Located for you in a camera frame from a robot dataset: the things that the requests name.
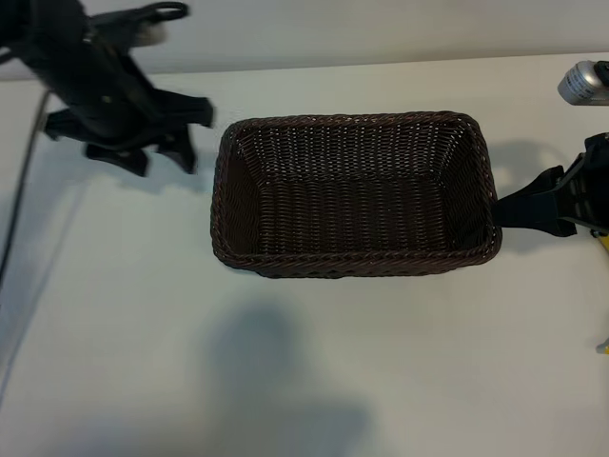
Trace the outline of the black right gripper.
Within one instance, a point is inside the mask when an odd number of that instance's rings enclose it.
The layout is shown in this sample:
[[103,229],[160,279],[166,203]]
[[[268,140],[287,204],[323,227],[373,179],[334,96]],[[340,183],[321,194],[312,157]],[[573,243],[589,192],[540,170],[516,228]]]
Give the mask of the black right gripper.
[[[524,188],[502,197],[494,205],[496,224],[503,228],[533,229],[560,238],[576,235],[576,225],[607,235],[608,133],[587,138],[584,146],[585,152],[578,155],[565,175],[563,166],[546,169]],[[534,221],[518,214],[539,206],[542,195],[551,192],[559,181],[560,219]]]

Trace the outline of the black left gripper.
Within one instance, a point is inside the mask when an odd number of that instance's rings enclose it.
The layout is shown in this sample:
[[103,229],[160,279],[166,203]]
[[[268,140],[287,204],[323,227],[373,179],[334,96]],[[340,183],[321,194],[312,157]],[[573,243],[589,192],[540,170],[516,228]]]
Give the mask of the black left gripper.
[[[212,128],[214,107],[205,97],[153,90],[129,55],[142,22],[133,11],[88,17],[62,11],[33,25],[28,66],[64,103],[48,116],[45,134],[84,144],[85,155],[138,176],[148,159],[141,134],[158,118]],[[163,134],[158,153],[183,172],[194,173],[197,155],[189,127]]]

